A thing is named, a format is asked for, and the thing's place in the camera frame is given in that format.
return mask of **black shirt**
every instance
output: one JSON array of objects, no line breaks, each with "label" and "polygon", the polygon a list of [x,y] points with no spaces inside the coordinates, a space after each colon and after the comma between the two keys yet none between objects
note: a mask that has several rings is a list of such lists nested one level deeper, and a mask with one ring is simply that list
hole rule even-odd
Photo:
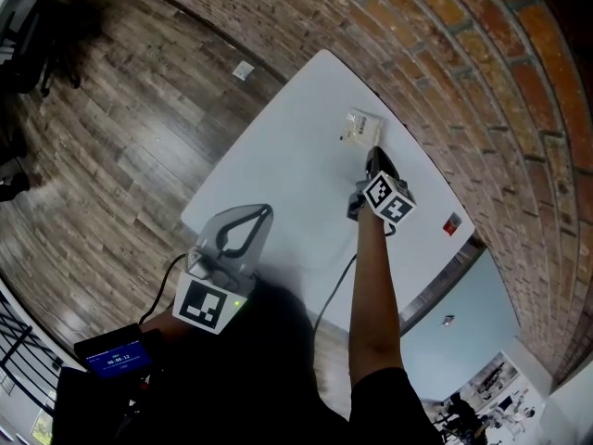
[{"label": "black shirt", "polygon": [[[259,286],[220,335],[196,329],[182,347],[168,352],[165,373],[151,378],[142,413],[119,427],[117,440],[113,424],[121,420],[105,411],[118,391],[96,379],[89,382],[88,374],[82,387],[82,374],[65,370],[58,385],[54,445],[75,443],[90,426],[94,433],[85,443],[323,437],[442,443],[398,368],[360,380],[352,390],[349,421],[333,412],[319,396],[313,352],[302,303],[284,289]],[[104,423],[100,430],[97,422]]]}]

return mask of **small packet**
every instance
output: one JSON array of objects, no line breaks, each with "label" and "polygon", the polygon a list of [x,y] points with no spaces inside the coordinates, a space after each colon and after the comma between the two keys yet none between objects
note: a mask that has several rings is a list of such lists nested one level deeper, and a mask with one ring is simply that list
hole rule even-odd
[{"label": "small packet", "polygon": [[367,150],[378,145],[381,129],[385,123],[382,117],[352,108],[348,112],[346,121],[344,135],[340,137],[341,140],[353,146],[362,146]]}]

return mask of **blue screen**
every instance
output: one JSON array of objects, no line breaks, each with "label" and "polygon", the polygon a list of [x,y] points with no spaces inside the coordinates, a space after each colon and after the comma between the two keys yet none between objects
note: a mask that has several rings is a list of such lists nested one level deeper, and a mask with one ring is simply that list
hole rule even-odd
[{"label": "blue screen", "polygon": [[87,361],[93,371],[104,379],[126,374],[152,362],[140,341],[96,354],[87,358]]}]

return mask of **power cord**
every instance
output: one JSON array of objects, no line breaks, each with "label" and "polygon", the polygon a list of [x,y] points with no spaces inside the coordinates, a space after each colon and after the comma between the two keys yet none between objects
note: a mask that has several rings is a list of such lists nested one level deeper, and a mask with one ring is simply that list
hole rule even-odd
[{"label": "power cord", "polygon": [[[385,237],[389,237],[396,233],[396,227],[394,225],[389,224],[389,227],[391,228],[391,230],[387,234],[385,234]],[[344,271],[340,275],[340,279],[337,281],[337,284],[335,284],[334,291],[330,294],[328,299],[325,301],[325,304],[323,305],[323,308],[320,311],[319,316],[317,317],[317,320],[315,320],[315,326],[313,326],[313,337],[315,337],[315,335],[317,335],[317,328],[319,328],[319,323],[322,322],[322,317],[323,317],[323,314],[325,313],[325,310],[327,309],[327,307],[329,307],[330,303],[334,299],[338,288],[342,285],[342,282],[344,281],[344,277],[346,277],[346,274],[350,270],[350,267],[352,267],[352,264],[354,263],[355,260],[356,260],[356,254],[354,254],[354,256],[352,256],[352,259],[350,259],[350,262],[346,266],[346,269],[344,269]]]},{"label": "power cord", "polygon": [[142,323],[144,323],[144,322],[145,322],[145,319],[146,319],[146,318],[148,318],[148,317],[149,317],[149,316],[150,316],[150,315],[153,313],[153,311],[154,311],[154,310],[155,310],[155,308],[157,307],[158,303],[160,302],[160,297],[162,296],[162,294],[163,294],[163,291],[165,290],[165,284],[167,284],[167,279],[169,278],[170,271],[173,269],[173,267],[175,266],[175,264],[176,264],[177,262],[179,262],[181,259],[183,259],[183,258],[184,258],[184,257],[186,257],[186,256],[187,256],[187,254],[182,254],[182,255],[180,255],[180,256],[177,256],[177,257],[175,258],[175,260],[174,260],[173,262],[171,262],[171,263],[170,263],[170,265],[169,265],[169,269],[167,269],[167,271],[166,271],[166,273],[165,273],[165,276],[163,277],[163,281],[162,281],[162,283],[160,284],[160,290],[159,290],[159,291],[158,291],[158,293],[157,293],[157,297],[155,298],[155,301],[153,302],[153,304],[152,304],[152,307],[150,307],[150,310],[148,310],[148,311],[147,311],[147,312],[146,312],[146,313],[143,315],[143,317],[140,319],[140,321],[138,322],[138,324],[142,324]]},{"label": "power cord", "polygon": [[[389,227],[391,228],[391,230],[387,234],[385,234],[385,237],[389,237],[389,236],[391,236],[391,235],[393,235],[393,234],[396,233],[395,226],[389,224]],[[175,264],[178,261],[180,261],[181,259],[183,259],[186,256],[187,256],[187,254],[182,254],[180,256],[177,256],[175,258],[175,260],[170,264],[169,268],[165,272],[165,276],[163,277],[163,281],[160,284],[160,290],[158,291],[158,294],[157,294],[157,297],[155,298],[155,301],[153,302],[152,306],[150,307],[150,310],[148,310],[144,314],[144,316],[140,319],[140,321],[138,322],[138,324],[144,323],[145,322],[145,319],[148,318],[153,313],[153,311],[157,307],[158,303],[160,302],[160,297],[162,296],[163,291],[165,290],[165,284],[167,284],[167,279],[169,278],[170,271],[172,270],[172,268],[175,266]],[[350,259],[350,262],[347,264],[346,269],[344,269],[344,271],[340,275],[340,278],[337,281],[337,284],[335,284],[334,290],[332,291],[332,293],[330,294],[330,296],[328,297],[328,299],[325,301],[325,304],[323,305],[323,308],[320,311],[319,316],[317,317],[317,320],[315,320],[315,326],[313,326],[313,337],[315,337],[315,335],[317,335],[317,329],[319,328],[319,324],[322,322],[323,314],[325,313],[325,310],[327,310],[327,307],[329,307],[330,303],[332,302],[332,300],[335,297],[335,294],[337,293],[338,289],[342,285],[342,282],[344,281],[344,278],[346,277],[348,271],[350,270],[350,267],[352,267],[352,264],[356,260],[356,256],[357,256],[356,254],[354,254],[352,256],[352,259]]]}]

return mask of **black chair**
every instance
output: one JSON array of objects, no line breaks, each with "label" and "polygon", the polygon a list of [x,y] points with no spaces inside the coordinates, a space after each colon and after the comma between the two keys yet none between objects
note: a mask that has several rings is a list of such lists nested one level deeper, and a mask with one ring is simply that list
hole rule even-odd
[{"label": "black chair", "polygon": [[5,25],[4,39],[14,42],[12,59],[0,66],[1,84],[5,89],[27,94],[35,88],[44,73],[41,94],[46,97],[49,95],[47,83],[56,69],[68,77],[73,88],[81,85],[81,78],[68,58],[70,20],[68,6],[52,3],[35,7],[18,32],[8,30]]}]

